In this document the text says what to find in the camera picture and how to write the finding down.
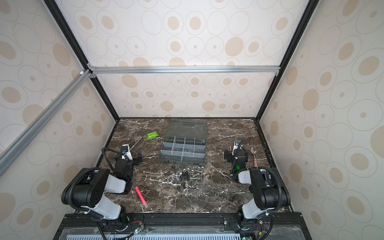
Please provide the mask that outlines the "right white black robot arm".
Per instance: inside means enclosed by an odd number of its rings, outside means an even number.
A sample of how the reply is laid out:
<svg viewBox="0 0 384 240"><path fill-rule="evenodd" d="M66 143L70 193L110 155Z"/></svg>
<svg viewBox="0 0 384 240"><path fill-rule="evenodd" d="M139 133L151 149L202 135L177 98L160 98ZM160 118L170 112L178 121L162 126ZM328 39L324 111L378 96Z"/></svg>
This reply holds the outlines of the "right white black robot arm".
<svg viewBox="0 0 384 240"><path fill-rule="evenodd" d="M245 185L253 197L238 210L238 222L260 219L291 204L291 196L277 168L247 168L248 152L244 149L225 151L224 159L231 163L230 177Z"/></svg>

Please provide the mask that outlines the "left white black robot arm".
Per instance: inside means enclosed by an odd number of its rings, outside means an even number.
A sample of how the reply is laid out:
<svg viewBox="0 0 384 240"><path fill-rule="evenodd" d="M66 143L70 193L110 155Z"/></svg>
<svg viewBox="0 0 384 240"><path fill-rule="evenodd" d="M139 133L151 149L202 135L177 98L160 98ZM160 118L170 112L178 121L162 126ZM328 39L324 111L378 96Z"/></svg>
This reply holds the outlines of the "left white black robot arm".
<svg viewBox="0 0 384 240"><path fill-rule="evenodd" d="M102 168L83 168L62 193L62 203L100 220L111 221L121 227L129 218L123 206L105 196L105 192L127 195L133 185L134 166L143 161L141 154L131 161L120 158L113 171Z"/></svg>

